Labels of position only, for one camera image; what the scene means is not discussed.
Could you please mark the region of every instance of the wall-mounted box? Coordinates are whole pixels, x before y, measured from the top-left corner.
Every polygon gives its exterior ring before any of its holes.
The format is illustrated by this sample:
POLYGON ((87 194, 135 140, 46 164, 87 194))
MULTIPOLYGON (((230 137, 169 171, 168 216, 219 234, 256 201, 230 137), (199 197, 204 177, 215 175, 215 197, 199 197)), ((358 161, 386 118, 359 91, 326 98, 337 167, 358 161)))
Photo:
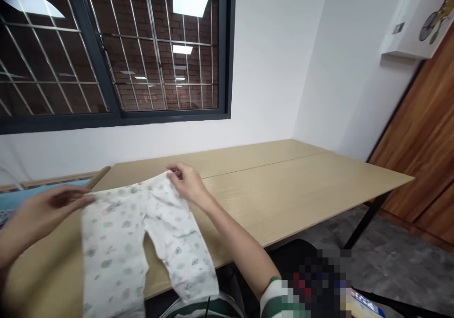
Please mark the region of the wall-mounted box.
POLYGON ((454 0, 401 0, 383 54, 430 59, 454 18, 454 0))

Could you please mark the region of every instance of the window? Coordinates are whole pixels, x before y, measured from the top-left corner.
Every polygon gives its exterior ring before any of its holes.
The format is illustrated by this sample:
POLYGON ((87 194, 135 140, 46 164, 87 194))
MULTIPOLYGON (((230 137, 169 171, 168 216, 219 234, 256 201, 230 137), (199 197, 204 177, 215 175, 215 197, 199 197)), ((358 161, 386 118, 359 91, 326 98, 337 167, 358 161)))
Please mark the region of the window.
POLYGON ((234 10, 0 1, 0 133, 230 118, 234 10))

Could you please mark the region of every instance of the hand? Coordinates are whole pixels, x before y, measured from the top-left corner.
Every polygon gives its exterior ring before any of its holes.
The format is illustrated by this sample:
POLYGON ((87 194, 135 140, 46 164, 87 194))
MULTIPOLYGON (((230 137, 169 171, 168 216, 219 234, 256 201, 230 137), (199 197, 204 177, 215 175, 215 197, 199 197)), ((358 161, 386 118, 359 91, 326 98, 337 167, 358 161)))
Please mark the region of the hand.
POLYGON ((198 205, 203 211, 207 211, 214 201, 213 196, 205 188, 199 173, 190 166, 176 162, 167 167, 172 173, 167 177, 174 184, 178 193, 184 199, 198 205))
POLYGON ((83 187, 62 185, 25 199, 0 231, 2 262, 14 260, 25 249, 49 235, 71 213, 94 202, 94 196, 84 196, 89 192, 83 187))

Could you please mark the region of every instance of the brown wooden door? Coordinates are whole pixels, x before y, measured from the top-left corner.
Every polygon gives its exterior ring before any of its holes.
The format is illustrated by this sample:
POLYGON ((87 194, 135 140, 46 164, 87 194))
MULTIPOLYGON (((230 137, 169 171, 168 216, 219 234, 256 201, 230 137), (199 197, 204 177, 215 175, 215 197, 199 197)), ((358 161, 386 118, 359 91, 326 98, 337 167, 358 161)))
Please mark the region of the brown wooden door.
POLYGON ((454 244, 454 183, 415 223, 419 228, 454 244))
POLYGON ((415 177, 384 205, 407 222, 415 222, 454 180, 454 26, 417 76, 370 163, 415 177))

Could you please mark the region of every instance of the white wall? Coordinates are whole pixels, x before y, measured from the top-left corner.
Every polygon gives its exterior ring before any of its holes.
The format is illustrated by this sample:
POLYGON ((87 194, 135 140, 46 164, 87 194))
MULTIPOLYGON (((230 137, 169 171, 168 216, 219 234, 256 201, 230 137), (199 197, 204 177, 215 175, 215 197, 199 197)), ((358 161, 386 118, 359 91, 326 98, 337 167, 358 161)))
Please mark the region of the white wall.
POLYGON ((4 135, 0 165, 26 181, 291 138, 323 3, 236 0, 231 120, 4 135))
POLYGON ((293 137, 365 160, 415 61, 381 57, 400 0, 326 0, 293 137))

